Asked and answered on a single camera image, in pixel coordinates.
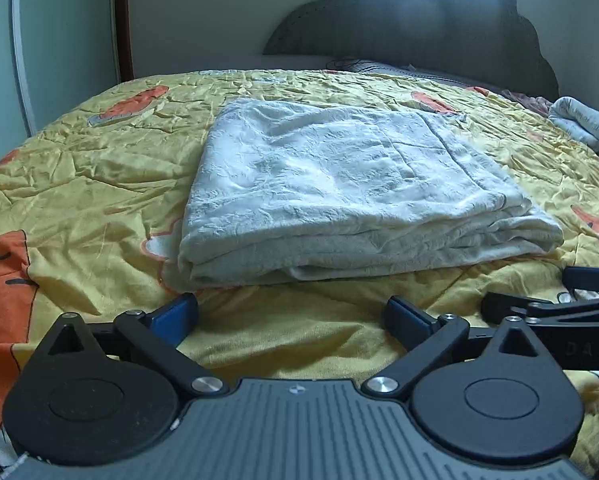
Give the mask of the white textured pant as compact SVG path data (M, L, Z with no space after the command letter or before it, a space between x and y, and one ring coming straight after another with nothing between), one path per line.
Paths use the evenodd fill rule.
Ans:
M562 240L441 116L238 99L208 131L177 268L196 287L371 278L544 255Z

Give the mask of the yellow patterned bedsheet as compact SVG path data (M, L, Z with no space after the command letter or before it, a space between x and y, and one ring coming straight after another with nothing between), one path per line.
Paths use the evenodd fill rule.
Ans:
M181 350L223 378L362 380L399 355L379 321L391 296L477 323L486 292L564 301L565 266L599 268L599 157L482 84L334 70L205 70L119 84L0 161L0 472L16 459L1 426L4 398L56 318L75 311L109 322L175 296L166 255L208 130L237 98L441 114L561 223L564 242L546 257L470 268L198 290L201 325Z

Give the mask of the grey white crumpled cloth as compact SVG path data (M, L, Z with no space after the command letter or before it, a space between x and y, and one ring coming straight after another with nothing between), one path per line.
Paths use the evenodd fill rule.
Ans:
M571 96L562 96L550 106L548 117L572 139L587 145L599 156L599 110Z

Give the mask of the dark scalloped headboard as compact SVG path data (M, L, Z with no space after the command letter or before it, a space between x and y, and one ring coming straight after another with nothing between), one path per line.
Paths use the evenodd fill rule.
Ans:
M549 100L560 93L516 0L315 0L283 18L264 52L412 65Z

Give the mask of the patterned pillow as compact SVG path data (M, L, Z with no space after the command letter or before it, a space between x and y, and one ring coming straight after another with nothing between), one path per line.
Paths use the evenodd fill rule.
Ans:
M377 61L358 60L358 58L337 58L336 60L329 61L325 67L328 70L344 70L344 72L358 74L380 74L427 79L460 87L482 86L482 82L473 79L422 70L422 68L415 68L412 65L393 66Z

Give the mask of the white wardrobe door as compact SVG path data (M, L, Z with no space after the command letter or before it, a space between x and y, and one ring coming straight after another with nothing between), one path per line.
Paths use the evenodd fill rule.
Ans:
M0 0L0 160L129 79L128 0Z

